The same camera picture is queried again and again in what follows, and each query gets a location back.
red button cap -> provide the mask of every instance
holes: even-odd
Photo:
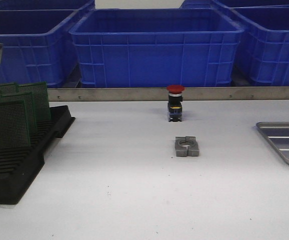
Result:
[[[181,85],[169,85],[166,87],[166,89],[171,93],[171,94],[181,94],[185,90],[184,86]]]

black rack base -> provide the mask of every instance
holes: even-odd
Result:
[[[0,204],[17,204],[42,166],[44,151],[54,138],[62,138],[75,118],[68,106],[51,107],[51,121],[39,122],[31,147],[0,149]]]

white table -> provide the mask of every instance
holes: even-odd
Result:
[[[184,0],[95,0],[96,9],[177,9]]]
[[[289,240],[289,165],[255,128],[289,122],[289,100],[68,102],[76,117],[0,240]],[[176,157],[196,136],[199,157]]]

blue plastic crate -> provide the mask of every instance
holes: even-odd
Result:
[[[181,9],[211,8],[212,0],[185,0],[180,6]]]
[[[70,33],[84,87],[228,86],[242,29],[212,9],[106,9]]]
[[[222,13],[230,16],[232,8],[286,8],[289,0],[212,0],[213,6]]]
[[[0,0],[6,10],[77,10],[82,17],[95,7],[95,0]]]
[[[289,86],[289,8],[235,8],[244,26],[236,66],[254,86]]]
[[[77,11],[0,11],[0,84],[60,87],[78,63],[69,29]]]

aluminum tray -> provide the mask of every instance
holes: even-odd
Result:
[[[289,164],[289,122],[258,122],[259,132]]]

